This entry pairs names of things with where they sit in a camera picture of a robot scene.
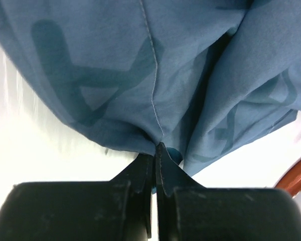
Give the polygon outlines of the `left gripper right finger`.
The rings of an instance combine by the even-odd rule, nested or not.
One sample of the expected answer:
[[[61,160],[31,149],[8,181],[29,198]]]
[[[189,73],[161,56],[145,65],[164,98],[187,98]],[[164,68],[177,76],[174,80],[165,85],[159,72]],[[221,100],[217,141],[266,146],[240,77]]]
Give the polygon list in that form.
[[[159,240],[301,240],[301,212],[274,188],[206,188],[185,173],[164,144],[155,180]]]

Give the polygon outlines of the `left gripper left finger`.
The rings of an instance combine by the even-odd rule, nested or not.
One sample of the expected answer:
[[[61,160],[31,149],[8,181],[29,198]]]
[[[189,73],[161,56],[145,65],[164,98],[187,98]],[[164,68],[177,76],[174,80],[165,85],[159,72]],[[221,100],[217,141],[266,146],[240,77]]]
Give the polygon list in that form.
[[[110,181],[28,182],[0,209],[0,240],[147,240],[153,157],[138,155]]]

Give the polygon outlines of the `blue letter-print cloth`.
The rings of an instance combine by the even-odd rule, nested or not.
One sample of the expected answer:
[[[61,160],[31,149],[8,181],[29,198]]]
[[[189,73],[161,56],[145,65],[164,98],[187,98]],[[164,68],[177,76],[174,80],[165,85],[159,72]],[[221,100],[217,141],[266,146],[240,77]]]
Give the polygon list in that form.
[[[301,1],[0,1],[0,44],[65,125],[189,175],[301,111]]]

